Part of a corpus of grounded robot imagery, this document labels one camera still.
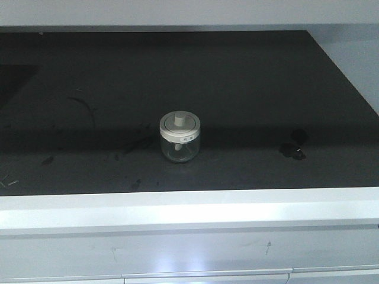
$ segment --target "jar lid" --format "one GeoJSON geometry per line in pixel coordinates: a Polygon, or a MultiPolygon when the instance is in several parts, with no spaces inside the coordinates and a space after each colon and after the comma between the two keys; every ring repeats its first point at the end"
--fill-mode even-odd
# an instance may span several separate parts
{"type": "Polygon", "coordinates": [[[200,120],[188,111],[173,111],[160,120],[160,134],[171,143],[189,143],[200,134],[200,120]]]}

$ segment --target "black countertop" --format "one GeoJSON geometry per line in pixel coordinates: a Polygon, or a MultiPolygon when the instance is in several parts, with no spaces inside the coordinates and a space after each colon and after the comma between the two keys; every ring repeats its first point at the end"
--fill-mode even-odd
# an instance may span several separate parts
{"type": "Polygon", "coordinates": [[[305,31],[0,34],[0,75],[0,195],[379,186],[379,117],[305,31]]]}

